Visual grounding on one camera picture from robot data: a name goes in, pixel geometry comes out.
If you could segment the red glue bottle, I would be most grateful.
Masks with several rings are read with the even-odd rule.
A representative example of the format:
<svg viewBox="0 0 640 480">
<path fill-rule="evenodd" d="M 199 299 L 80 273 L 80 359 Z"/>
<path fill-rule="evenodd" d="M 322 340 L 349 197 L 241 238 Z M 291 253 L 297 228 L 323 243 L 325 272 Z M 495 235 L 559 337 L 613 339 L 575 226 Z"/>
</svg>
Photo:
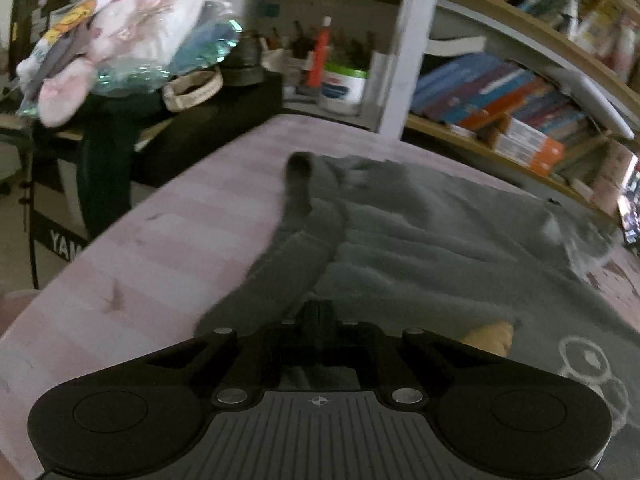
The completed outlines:
<svg viewBox="0 0 640 480">
<path fill-rule="evenodd" d="M 311 89 L 319 89 L 322 79 L 322 70 L 329 54 L 331 39 L 332 18 L 325 16 L 318 31 L 316 44 L 314 45 L 314 58 L 307 77 L 307 86 Z"/>
</svg>

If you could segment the bag of plush clothes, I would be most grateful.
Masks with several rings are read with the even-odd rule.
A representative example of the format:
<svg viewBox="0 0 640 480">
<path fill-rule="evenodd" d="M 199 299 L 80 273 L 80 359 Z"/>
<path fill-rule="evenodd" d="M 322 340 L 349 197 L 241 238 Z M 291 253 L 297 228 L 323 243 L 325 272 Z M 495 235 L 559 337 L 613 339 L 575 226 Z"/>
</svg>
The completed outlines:
<svg viewBox="0 0 640 480">
<path fill-rule="evenodd" d="M 47 128 L 69 122 L 88 96 L 161 91 L 181 110 L 177 81 L 204 76 L 219 90 L 219 64 L 241 39 L 226 0 L 79 0 L 16 68 L 16 114 Z"/>
</svg>

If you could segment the dark grey fleece garment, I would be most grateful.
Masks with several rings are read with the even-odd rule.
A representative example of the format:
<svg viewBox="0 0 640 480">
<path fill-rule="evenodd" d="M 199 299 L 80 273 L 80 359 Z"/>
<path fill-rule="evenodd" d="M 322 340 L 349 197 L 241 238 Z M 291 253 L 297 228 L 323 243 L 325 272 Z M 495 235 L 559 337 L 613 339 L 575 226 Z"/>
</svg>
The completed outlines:
<svg viewBox="0 0 640 480">
<path fill-rule="evenodd" d="M 586 282 L 612 238 L 562 207 L 416 165 L 293 154 L 282 217 L 244 281 L 196 324 L 253 333 L 308 300 L 398 335 L 514 330 L 514 360 L 591 388 L 613 419 L 600 465 L 639 474 L 639 335 Z"/>
</svg>

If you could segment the black keyboard bag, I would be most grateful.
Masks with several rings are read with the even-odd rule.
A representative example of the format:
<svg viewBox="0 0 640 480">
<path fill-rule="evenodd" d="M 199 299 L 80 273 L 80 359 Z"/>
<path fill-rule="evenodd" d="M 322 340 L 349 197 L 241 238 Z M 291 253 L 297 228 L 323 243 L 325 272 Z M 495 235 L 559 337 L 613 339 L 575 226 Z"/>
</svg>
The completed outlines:
<svg viewBox="0 0 640 480">
<path fill-rule="evenodd" d="M 28 207 L 32 284 L 41 288 L 88 244 L 171 179 L 282 107 L 282 78 L 226 84 L 171 113 L 160 92 L 92 96 L 55 129 L 36 122 Z"/>
</svg>

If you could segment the row of books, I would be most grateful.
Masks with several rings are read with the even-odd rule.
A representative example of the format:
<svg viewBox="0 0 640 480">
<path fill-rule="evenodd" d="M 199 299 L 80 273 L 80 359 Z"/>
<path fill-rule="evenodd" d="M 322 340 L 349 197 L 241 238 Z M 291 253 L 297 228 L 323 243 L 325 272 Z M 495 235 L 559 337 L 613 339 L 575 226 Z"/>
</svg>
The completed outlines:
<svg viewBox="0 0 640 480">
<path fill-rule="evenodd" d="M 425 60 L 410 113 L 469 131 L 511 116 L 567 148 L 602 133 L 592 115 L 555 81 L 485 52 Z"/>
</svg>

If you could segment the white green-lid jar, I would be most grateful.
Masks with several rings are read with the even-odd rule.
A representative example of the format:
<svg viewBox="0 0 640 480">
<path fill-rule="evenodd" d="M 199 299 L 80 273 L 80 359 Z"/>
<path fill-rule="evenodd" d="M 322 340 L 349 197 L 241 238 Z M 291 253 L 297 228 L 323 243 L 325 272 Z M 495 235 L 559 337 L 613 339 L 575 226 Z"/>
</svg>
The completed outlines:
<svg viewBox="0 0 640 480">
<path fill-rule="evenodd" d="M 328 63 L 324 66 L 319 106 L 341 116 L 357 116 L 360 112 L 369 73 L 366 70 Z"/>
</svg>

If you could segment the orange white box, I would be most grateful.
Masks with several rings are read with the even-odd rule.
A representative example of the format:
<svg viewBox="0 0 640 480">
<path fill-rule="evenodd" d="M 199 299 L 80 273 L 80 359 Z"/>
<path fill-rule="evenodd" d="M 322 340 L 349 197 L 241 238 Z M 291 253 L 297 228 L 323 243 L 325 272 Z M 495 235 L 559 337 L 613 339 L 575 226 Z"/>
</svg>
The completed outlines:
<svg viewBox="0 0 640 480">
<path fill-rule="evenodd" d="M 496 130 L 492 150 L 538 176 L 547 177 L 563 158 L 562 143 L 511 116 L 502 118 Z"/>
</svg>

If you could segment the white wooden bookshelf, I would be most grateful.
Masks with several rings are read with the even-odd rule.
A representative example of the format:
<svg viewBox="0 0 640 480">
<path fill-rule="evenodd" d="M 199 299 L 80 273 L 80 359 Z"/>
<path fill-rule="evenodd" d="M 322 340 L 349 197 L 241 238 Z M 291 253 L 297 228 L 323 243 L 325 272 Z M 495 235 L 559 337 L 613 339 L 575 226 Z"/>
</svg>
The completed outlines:
<svg viewBox="0 0 640 480">
<path fill-rule="evenodd" d="M 317 82 L 292 110 L 383 136 L 413 130 L 605 217 L 620 201 L 608 158 L 639 136 L 639 96 L 588 28 L 551 12 L 579 0 L 229 0 Z"/>
</svg>

